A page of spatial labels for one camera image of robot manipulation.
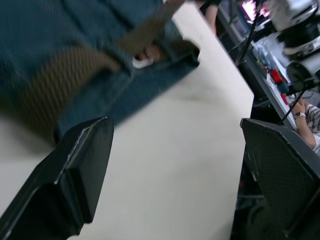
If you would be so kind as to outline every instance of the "woven strap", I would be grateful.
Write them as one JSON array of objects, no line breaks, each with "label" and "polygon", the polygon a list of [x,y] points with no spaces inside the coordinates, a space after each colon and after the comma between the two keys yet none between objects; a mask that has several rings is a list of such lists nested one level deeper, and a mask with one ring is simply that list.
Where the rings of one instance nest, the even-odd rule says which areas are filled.
[{"label": "woven strap", "polygon": [[[184,1],[170,0],[162,5],[142,25],[119,40],[117,46],[131,56],[143,52]],[[176,43],[177,51],[195,49],[193,44],[186,43]],[[121,64],[105,53],[81,47],[68,48],[40,68],[18,97],[18,111],[31,130],[51,139],[57,119],[68,102],[101,71],[117,72],[120,69]]]},{"label": "woven strap", "polygon": [[141,53],[164,30],[166,23],[185,0],[170,0],[144,23],[117,42],[117,46],[131,56]]},{"label": "woven strap", "polygon": [[104,53],[70,47],[34,76],[19,96],[18,111],[31,130],[51,138],[58,116],[69,100],[99,72],[120,69],[121,65]]}]

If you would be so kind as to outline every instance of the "blue denim fabric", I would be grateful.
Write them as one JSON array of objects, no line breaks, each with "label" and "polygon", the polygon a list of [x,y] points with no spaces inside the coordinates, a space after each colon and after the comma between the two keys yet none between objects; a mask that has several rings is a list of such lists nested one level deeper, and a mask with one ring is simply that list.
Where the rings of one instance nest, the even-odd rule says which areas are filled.
[{"label": "blue denim fabric", "polygon": [[114,43],[152,15],[162,0],[4,0],[0,7],[0,95],[14,102],[50,56],[71,45],[118,57],[124,68],[97,76],[69,103],[57,123],[63,136],[75,125],[108,116],[121,122],[197,65],[190,52],[177,56],[168,42],[180,39],[169,22],[157,42],[170,58],[137,70]]}]

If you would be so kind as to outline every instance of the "table surface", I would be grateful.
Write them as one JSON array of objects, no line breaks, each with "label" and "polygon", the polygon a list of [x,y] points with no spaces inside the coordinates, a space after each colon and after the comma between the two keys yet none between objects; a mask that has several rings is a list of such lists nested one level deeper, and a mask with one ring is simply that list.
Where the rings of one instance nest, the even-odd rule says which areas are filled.
[{"label": "table surface", "polygon": [[[291,84],[291,81],[287,75],[287,66],[290,64],[290,60],[283,55],[283,49],[284,49],[284,43],[279,43],[277,40],[278,34],[272,33],[267,37],[262,38],[260,41],[258,41],[256,44],[253,45],[253,47],[258,52],[258,45],[259,44],[265,44],[268,45],[268,50],[270,51],[271,55],[273,56],[272,59],[276,66],[278,67],[279,72],[282,74],[282,76],[285,77],[286,81]],[[290,106],[284,102],[284,100],[281,97],[281,93],[278,90],[277,86],[274,84],[272,77],[270,74],[267,74],[266,79],[264,79],[266,85],[271,91],[271,94],[275,98],[279,108],[283,115],[281,117],[284,117],[284,115],[290,110]],[[292,113],[290,113],[287,117],[287,126],[289,126],[293,129],[296,129],[296,122],[294,119],[294,116]]]},{"label": "table surface", "polygon": [[[174,16],[200,66],[116,128],[93,223],[77,240],[229,240],[253,94],[192,3]],[[0,117],[0,214],[51,151]]]}]

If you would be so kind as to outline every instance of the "wristband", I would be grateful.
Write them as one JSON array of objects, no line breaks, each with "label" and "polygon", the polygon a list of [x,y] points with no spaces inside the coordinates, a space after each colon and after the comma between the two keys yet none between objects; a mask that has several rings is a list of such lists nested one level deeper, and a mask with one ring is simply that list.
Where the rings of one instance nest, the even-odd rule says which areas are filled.
[{"label": "wristband", "polygon": [[293,118],[296,120],[297,118],[300,117],[306,117],[306,115],[302,112],[297,112],[296,114],[293,115]]}]

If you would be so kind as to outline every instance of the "striped shirt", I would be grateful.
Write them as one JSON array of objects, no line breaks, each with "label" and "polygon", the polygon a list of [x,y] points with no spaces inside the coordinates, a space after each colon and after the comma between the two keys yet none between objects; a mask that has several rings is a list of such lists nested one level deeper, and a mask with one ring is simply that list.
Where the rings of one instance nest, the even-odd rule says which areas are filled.
[{"label": "striped shirt", "polygon": [[308,104],[305,107],[305,119],[315,139],[315,147],[312,150],[320,155],[320,108]]}]

